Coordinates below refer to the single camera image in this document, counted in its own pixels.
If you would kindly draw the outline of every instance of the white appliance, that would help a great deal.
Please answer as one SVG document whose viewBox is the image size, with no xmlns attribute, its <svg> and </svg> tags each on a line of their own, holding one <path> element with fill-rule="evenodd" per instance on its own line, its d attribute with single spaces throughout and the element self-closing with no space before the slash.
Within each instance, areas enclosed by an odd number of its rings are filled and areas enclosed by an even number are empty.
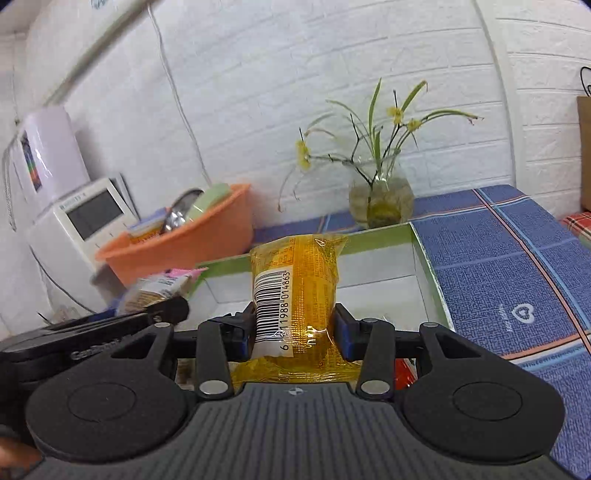
<svg viewBox="0 0 591 480">
<path fill-rule="evenodd" d="M 62 106 L 28 115 L 17 136 L 17 150 L 14 165 L 33 217 L 90 181 Z"/>
<path fill-rule="evenodd" d="M 135 222 L 111 181 L 100 179 L 47 208 L 27 231 L 27 241 L 63 289 L 100 312 L 112 300 L 112 292 L 92 284 L 101 268 L 95 253 Z"/>
</svg>

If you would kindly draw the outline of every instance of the yellow flower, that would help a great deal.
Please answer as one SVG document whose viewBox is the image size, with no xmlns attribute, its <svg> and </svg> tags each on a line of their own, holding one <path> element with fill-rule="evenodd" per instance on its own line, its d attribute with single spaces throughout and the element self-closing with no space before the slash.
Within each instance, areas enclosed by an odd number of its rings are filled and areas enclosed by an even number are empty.
<svg viewBox="0 0 591 480">
<path fill-rule="evenodd" d="M 390 106 L 390 107 L 386 108 L 386 113 L 388 114 L 388 116 L 392 117 L 392 120 L 394 120 L 394 125 L 396 125 L 396 126 L 402 125 L 402 119 L 404 118 L 404 112 L 402 111 L 401 108 L 398 108 L 397 106 Z"/>
<path fill-rule="evenodd" d="M 308 170 L 310 168 L 310 150 L 308 145 L 303 140 L 295 142 L 295 150 L 297 151 L 297 162 L 302 170 Z"/>
<path fill-rule="evenodd" d="M 407 123 L 407 129 L 409 132 L 414 132 L 416 130 L 418 130 L 418 128 L 423 124 L 423 122 L 421 122 L 420 120 L 417 120 L 416 118 L 411 118 L 408 123 Z"/>
</svg>

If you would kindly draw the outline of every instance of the plaid tablecloth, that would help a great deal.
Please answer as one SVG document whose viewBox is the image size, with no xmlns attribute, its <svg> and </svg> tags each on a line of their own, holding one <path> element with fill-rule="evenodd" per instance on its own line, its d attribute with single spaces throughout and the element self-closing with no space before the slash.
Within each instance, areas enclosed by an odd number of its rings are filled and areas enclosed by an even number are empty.
<svg viewBox="0 0 591 480">
<path fill-rule="evenodd" d="M 591 212 L 574 213 L 561 220 L 579 241 L 591 250 Z"/>
<path fill-rule="evenodd" d="M 412 220 L 461 335 L 543 378 L 566 405 L 552 451 L 591 475 L 591 252 L 519 190 L 417 199 Z M 357 230 L 347 212 L 263 229 L 255 241 Z"/>
</svg>

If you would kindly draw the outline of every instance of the ceiling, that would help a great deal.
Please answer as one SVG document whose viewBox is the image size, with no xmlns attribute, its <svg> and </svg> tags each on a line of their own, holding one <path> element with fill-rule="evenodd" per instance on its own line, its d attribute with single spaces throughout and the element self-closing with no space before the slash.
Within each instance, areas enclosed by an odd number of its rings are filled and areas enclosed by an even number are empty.
<svg viewBox="0 0 591 480">
<path fill-rule="evenodd" d="M 0 35 L 24 32 L 51 0 L 0 0 Z"/>
</svg>

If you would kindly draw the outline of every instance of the glass vase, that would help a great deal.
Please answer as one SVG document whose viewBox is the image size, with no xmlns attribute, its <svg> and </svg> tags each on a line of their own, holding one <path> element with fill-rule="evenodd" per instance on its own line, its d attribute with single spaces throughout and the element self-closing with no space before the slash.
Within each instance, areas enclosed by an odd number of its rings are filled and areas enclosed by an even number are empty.
<svg viewBox="0 0 591 480">
<path fill-rule="evenodd" d="M 373 161 L 351 168 L 349 210 L 365 228 L 404 223 L 413 215 L 414 193 L 395 160 L 395 157 L 387 158 L 377 172 Z"/>
</svg>

